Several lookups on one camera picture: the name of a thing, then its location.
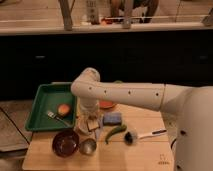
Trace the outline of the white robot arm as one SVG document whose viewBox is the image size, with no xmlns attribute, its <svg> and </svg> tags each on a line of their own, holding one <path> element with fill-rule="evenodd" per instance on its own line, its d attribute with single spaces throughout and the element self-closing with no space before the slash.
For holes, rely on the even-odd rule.
<svg viewBox="0 0 213 171">
<path fill-rule="evenodd" d="M 83 109 L 97 100 L 177 114 L 174 171 L 213 171 L 213 86 L 156 83 L 106 83 L 99 72 L 86 68 L 71 83 Z"/>
</svg>

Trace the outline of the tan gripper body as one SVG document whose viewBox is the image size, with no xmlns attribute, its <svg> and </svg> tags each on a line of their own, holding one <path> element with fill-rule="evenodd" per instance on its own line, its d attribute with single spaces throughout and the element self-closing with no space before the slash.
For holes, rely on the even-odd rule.
<svg viewBox="0 0 213 171">
<path fill-rule="evenodd" d="M 99 128 L 99 122 L 96 117 L 82 115 L 79 120 L 79 129 L 83 132 L 91 132 Z"/>
</svg>

